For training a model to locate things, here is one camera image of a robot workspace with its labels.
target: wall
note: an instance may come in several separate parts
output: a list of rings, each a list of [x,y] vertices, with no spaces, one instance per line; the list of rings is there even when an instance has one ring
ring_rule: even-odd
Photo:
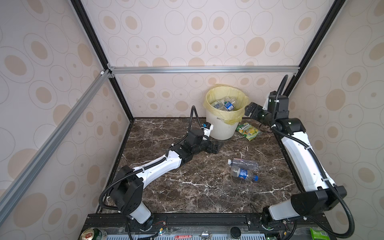
[[[110,64],[123,67],[298,65],[333,0],[82,2]],[[266,75],[265,82],[258,85],[261,75]],[[248,90],[251,99],[259,99],[259,94],[276,89],[271,88],[276,75],[134,74],[118,78],[135,117],[178,117],[189,115],[186,104],[179,101],[189,107],[192,102],[200,105],[202,93],[212,82],[230,83]],[[164,91],[169,96],[162,96]]]
[[[347,189],[352,239],[384,236],[384,1],[348,1],[290,96],[324,168]],[[348,228],[338,205],[326,213]]]
[[[0,228],[0,239],[77,239],[104,189],[128,119],[102,85]]]
[[[0,195],[98,76],[66,0],[0,1]]]

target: white trash can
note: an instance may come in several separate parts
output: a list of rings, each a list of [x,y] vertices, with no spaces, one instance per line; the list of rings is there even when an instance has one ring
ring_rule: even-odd
[[[221,111],[211,106],[214,101],[225,97],[235,97],[236,108],[232,111]],[[217,140],[227,140],[233,136],[238,123],[245,113],[245,106],[249,104],[249,98],[239,89],[228,85],[216,85],[205,96],[204,107],[207,110],[207,122],[214,128],[210,136]]]
[[[210,111],[207,111],[207,122],[214,126],[214,129],[211,131],[209,136],[217,140],[227,140],[231,138],[238,125],[238,122],[235,122],[233,125],[226,124]]]

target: snack bag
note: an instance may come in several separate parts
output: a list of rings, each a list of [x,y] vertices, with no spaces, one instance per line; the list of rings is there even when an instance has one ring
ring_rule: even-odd
[[[248,141],[254,139],[258,134],[260,134],[260,130],[252,126],[250,123],[245,122],[242,125],[237,126],[236,131],[238,131],[241,135],[243,135]]]

